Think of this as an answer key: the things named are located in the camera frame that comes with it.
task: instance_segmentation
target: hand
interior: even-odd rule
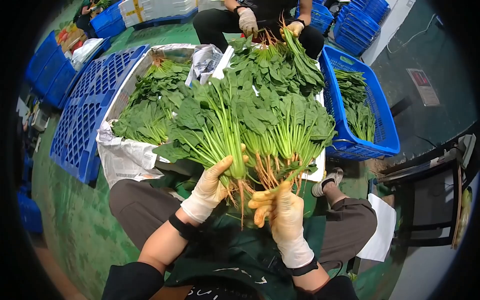
[[[238,14],[240,16],[239,27],[243,31],[245,36],[248,37],[253,34],[253,37],[257,38],[257,18],[255,17],[253,11],[250,8],[245,8],[244,10],[238,12]]]
[[[302,22],[293,21],[292,23],[290,23],[290,25],[287,26],[287,28],[292,32],[293,36],[298,37],[301,31],[305,28],[305,26],[303,26]],[[283,33],[283,29],[280,29],[280,34],[282,35],[282,39],[285,40],[285,34]]]
[[[272,237],[287,268],[300,268],[313,260],[313,251],[303,238],[303,199],[291,192],[289,181],[274,192],[255,192],[248,207],[257,209],[254,223],[258,227],[269,217]]]
[[[248,161],[248,156],[243,156],[243,162]],[[216,165],[205,170],[198,180],[197,185],[190,197],[181,203],[183,211],[193,220],[199,223],[205,222],[213,209],[228,195],[227,189],[218,180],[232,164],[233,156],[229,155],[220,160]]]

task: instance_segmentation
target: black shirt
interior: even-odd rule
[[[103,300],[148,300],[163,286],[163,275],[144,263],[113,265],[103,290]],[[196,280],[187,300],[258,300],[256,291],[231,279],[212,280],[203,277]],[[314,295],[299,292],[299,300],[358,300],[350,278],[336,276]]]

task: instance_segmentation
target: yellow stained glove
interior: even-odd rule
[[[250,8],[245,8],[239,13],[239,27],[245,34],[245,37],[249,37],[253,34],[254,38],[258,35],[257,18]]]
[[[301,34],[301,31],[305,28],[302,22],[293,21],[287,28],[292,32],[292,34],[298,37]],[[280,34],[282,35],[282,39],[285,40],[285,34],[283,33],[283,29],[280,29]]]
[[[248,156],[243,156],[243,162],[248,161]],[[233,156],[229,155],[220,160],[216,165],[205,170],[198,180],[190,197],[181,203],[183,211],[193,220],[203,223],[211,215],[213,209],[227,196],[227,189],[218,180],[232,164]]]
[[[291,192],[289,181],[275,192],[255,192],[248,207],[257,209],[254,223],[258,227],[269,217],[272,237],[287,268],[300,268],[313,260],[313,251],[303,238],[303,199]]]

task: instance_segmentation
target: black wrist band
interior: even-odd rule
[[[316,269],[318,269],[318,265],[317,265],[317,259],[314,257],[309,264],[304,265],[303,267],[296,268],[296,269],[287,268],[287,273],[291,276],[302,276],[307,274],[311,270],[316,270]]]
[[[296,19],[295,21],[302,23],[302,24],[303,24],[303,27],[305,27],[305,21],[304,21],[304,20]]]
[[[183,223],[178,219],[178,217],[175,214],[172,214],[169,218],[168,221],[170,224],[179,231],[180,236],[183,237],[186,240],[193,240],[198,234],[198,228],[193,226],[190,223]]]
[[[239,5],[239,6],[237,6],[236,8],[233,9],[233,12],[236,13],[236,14],[239,14],[238,10],[239,10],[240,7],[249,8],[247,5]]]

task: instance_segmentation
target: newspaper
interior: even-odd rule
[[[127,105],[128,96],[135,90],[136,76],[145,75],[152,65],[153,56],[177,62],[191,60],[192,68],[185,82],[186,85],[190,85],[194,79],[202,79],[206,82],[209,74],[213,73],[222,58],[221,52],[213,45],[169,44],[151,47],[150,51],[136,63],[115,95],[97,131],[98,154],[110,188],[117,181],[125,178],[136,181],[161,178],[163,173],[155,168],[159,162],[174,166],[167,159],[152,152],[156,145],[116,137],[111,128],[112,122],[119,117]]]

